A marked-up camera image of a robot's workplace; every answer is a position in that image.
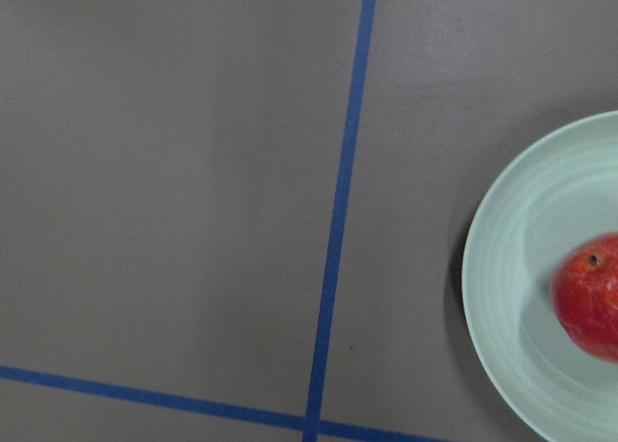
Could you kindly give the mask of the red apple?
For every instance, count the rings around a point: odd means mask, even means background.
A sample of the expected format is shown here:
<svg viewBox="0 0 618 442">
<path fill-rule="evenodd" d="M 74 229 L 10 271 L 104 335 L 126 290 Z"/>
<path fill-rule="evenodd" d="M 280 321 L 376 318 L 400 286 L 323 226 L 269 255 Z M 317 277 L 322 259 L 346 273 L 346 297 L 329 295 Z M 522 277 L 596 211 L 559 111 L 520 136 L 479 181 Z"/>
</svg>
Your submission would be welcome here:
<svg viewBox="0 0 618 442">
<path fill-rule="evenodd" d="M 550 300 L 571 341 L 585 353 L 617 362 L 617 234 L 589 239 L 555 270 Z"/>
</svg>

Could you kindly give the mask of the brown paper table cover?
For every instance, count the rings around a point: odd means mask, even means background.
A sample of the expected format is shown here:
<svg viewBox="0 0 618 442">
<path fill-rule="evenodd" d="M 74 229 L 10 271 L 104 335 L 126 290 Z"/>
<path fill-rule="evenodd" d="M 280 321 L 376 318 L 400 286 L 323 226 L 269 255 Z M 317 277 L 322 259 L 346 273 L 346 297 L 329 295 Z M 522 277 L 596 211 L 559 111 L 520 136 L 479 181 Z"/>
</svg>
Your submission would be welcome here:
<svg viewBox="0 0 618 442">
<path fill-rule="evenodd" d="M 617 0 L 1 0 L 1 437 L 533 441 L 469 223 L 617 106 Z"/>
</svg>

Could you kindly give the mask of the green plate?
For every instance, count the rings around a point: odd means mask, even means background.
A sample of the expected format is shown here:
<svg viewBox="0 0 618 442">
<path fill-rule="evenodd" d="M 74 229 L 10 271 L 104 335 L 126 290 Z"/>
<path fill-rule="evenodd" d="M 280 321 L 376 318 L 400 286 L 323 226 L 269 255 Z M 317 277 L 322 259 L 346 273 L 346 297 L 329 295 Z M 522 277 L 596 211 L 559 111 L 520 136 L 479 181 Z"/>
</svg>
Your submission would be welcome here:
<svg viewBox="0 0 618 442">
<path fill-rule="evenodd" d="M 548 441 L 617 437 L 617 368 L 577 347 L 549 299 L 579 244 L 617 228 L 617 116 L 563 126 L 520 154 L 472 220 L 463 252 L 467 328 L 492 384 Z"/>
</svg>

